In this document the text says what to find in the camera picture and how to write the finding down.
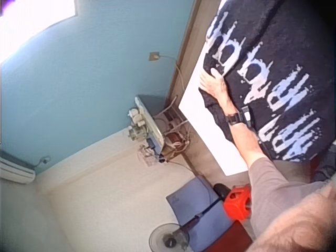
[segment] gray sleeve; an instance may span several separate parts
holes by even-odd
[[[255,161],[248,173],[251,182],[251,225],[257,237],[281,213],[324,186],[323,182],[288,182],[273,162],[265,157]]]

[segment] blue wall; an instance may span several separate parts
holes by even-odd
[[[162,98],[193,0],[77,0],[78,16],[33,37],[2,64],[3,151],[44,171],[128,126],[139,94]],[[157,109],[163,108],[163,102]]]

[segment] white wall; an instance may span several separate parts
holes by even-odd
[[[10,252],[73,252],[51,209],[48,198],[36,183],[1,185],[1,248]]]
[[[176,164],[145,167],[138,147],[121,131],[39,176],[75,251],[150,251],[152,230],[177,223],[165,197],[194,175]]]

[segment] person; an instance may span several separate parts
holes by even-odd
[[[199,87],[217,99],[226,117],[236,114],[224,78],[214,68],[211,74],[202,71]],[[230,125],[230,131],[251,183],[251,225],[257,239],[248,251],[328,251],[334,246],[336,176],[329,183],[288,182],[247,125]]]

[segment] hand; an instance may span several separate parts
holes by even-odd
[[[231,102],[223,76],[215,68],[211,69],[211,74],[213,77],[202,70],[199,87],[217,99],[226,115],[236,113],[237,109]]]

